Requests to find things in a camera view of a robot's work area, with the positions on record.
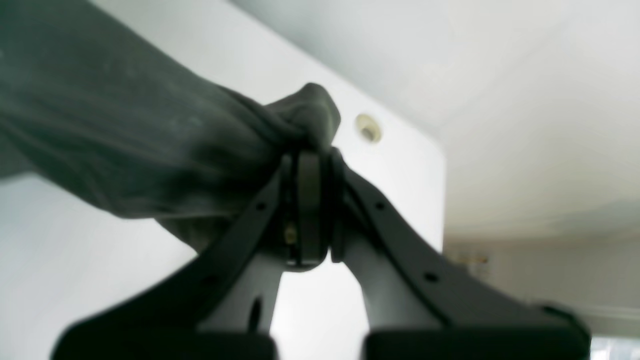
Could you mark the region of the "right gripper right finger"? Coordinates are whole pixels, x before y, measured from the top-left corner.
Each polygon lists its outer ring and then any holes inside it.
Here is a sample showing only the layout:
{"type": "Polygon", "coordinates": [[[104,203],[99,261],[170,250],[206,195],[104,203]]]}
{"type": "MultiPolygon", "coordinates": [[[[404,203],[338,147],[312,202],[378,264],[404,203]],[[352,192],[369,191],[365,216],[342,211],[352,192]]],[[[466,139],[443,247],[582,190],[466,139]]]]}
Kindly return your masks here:
{"type": "Polygon", "coordinates": [[[363,360],[587,360],[578,317],[527,305],[482,283],[430,246],[377,187],[327,157],[331,257],[361,287],[370,331],[363,360]]]}

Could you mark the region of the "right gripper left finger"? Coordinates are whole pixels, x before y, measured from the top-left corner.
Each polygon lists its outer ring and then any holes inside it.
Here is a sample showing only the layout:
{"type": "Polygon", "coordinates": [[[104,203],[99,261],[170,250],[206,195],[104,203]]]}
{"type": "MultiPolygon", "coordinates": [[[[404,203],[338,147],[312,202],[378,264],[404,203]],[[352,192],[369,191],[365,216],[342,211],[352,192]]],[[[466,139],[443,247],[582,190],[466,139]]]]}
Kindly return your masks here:
{"type": "Polygon", "coordinates": [[[282,157],[230,228],[141,294],[72,325],[54,360],[276,360],[269,331],[284,272],[316,268],[322,240],[320,153],[282,157]]]}

